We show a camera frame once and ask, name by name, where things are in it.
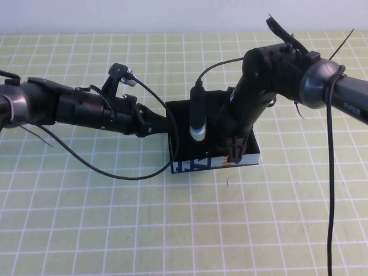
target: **table surface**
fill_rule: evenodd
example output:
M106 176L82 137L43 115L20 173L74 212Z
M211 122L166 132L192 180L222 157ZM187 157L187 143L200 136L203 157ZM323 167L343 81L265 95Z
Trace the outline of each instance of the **table surface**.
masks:
M294 32L328 58L348 31ZM0 69L69 86L101 87L127 64L166 101L188 99L207 66L279 42L262 33L0 35ZM335 60L368 79L368 32ZM206 74L226 89L241 63ZM153 111L141 87L121 86ZM118 181L87 169L21 128L0 133L0 275L327 275L328 150L325 109L278 97L255 124L260 164ZM333 110L336 155L334 275L368 275L368 128ZM165 135L144 139L70 125L49 127L84 159L138 176L168 161Z

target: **green grid surface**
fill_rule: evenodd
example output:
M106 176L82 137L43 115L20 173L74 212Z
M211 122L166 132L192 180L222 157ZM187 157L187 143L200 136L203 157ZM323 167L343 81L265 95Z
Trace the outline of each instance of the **green grid surface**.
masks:
M348 31L294 32L328 58ZM189 99L202 70L278 43L262 33L3 34L0 70L72 87L101 87L127 64L166 101ZM368 80L368 32L335 56ZM204 77L225 90L241 63ZM164 114L140 86L118 95ZM255 124L260 164L118 181L89 170L50 136L0 133L0 275L327 275L328 148L325 109L278 97ZM336 214L334 276L368 275L368 128L333 110ZM165 135L144 139L77 126L50 126L100 169L147 175L168 161Z

